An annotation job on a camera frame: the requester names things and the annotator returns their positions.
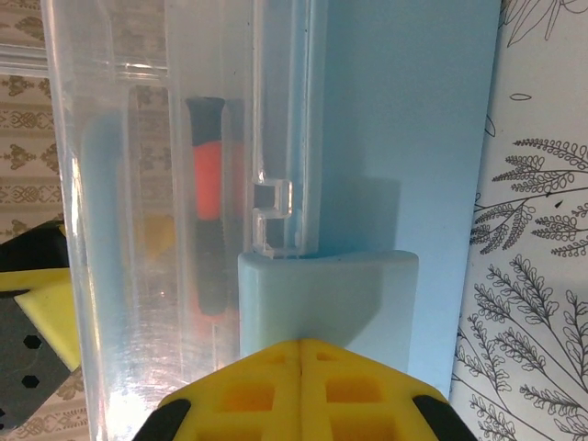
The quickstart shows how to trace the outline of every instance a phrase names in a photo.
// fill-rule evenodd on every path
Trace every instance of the clear plastic container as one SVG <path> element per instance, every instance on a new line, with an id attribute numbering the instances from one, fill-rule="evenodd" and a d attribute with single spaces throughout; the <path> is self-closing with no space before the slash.
<path id="1" fill-rule="evenodd" d="M 239 354 L 237 255 L 316 252 L 325 0 L 44 0 L 91 436 Z"/>

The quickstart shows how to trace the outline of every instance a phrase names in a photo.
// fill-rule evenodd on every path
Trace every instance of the transparent plastic box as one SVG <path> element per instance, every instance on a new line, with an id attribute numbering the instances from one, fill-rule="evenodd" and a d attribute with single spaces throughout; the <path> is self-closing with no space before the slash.
<path id="1" fill-rule="evenodd" d="M 324 0 L 44 0 L 94 439 L 239 355 L 237 255 L 313 254 Z"/>

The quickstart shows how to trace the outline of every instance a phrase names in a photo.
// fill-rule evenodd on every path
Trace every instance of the black line drawing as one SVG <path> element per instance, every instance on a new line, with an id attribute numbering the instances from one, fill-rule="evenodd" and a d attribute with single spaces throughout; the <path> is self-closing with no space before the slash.
<path id="1" fill-rule="evenodd" d="M 493 138 L 496 136 L 496 126 L 494 126 L 494 122 L 488 115 L 486 115 L 486 128 L 484 129 L 484 131 Z"/>
<path id="2" fill-rule="evenodd" d="M 539 25 L 545 26 L 544 38 L 547 41 L 561 12 L 583 14 L 586 11 L 586 0 L 502 0 L 500 26 L 514 23 L 508 47 L 522 40 Z"/>
<path id="3" fill-rule="evenodd" d="M 544 154 L 509 155 L 505 161 L 511 169 L 495 176 L 492 182 L 509 181 L 511 190 L 525 196 L 508 198 L 493 204 L 481 204 L 478 196 L 474 206 L 474 226 L 470 244 L 483 245 L 481 254 L 499 248 L 511 248 L 523 235 L 527 225 L 535 219 L 537 202 L 552 195 L 582 192 L 588 194 L 588 147 L 575 142 L 546 139 L 525 139 L 514 145 L 536 149 Z M 584 178 L 583 183 L 576 180 Z M 558 209 L 564 199 L 557 199 Z M 573 209 L 567 216 L 540 216 L 531 234 L 541 239 L 562 244 L 551 249 L 560 257 L 580 257 L 588 253 L 588 222 L 580 224 L 588 213 L 588 202 Z"/>
<path id="4" fill-rule="evenodd" d="M 506 271 L 490 265 L 491 286 L 473 287 L 479 310 L 467 317 L 469 329 L 458 328 L 456 347 L 466 370 L 454 368 L 452 381 L 471 392 L 483 439 L 522 441 L 526 430 L 534 439 L 588 440 L 588 302 L 570 290 L 565 301 L 552 300 L 553 288 L 520 254 L 509 265 Z M 547 342 L 557 351 L 549 352 Z M 513 384 L 513 366 L 525 371 L 521 384 Z M 492 392 L 476 389 L 474 378 L 485 379 Z M 520 401 L 510 400 L 517 392 L 544 418 L 527 421 Z"/>
<path id="5" fill-rule="evenodd" d="M 512 95 L 510 95 L 510 98 L 513 101 L 528 101 L 529 99 L 532 98 L 532 96 L 527 95 L 527 94 L 512 94 Z"/>

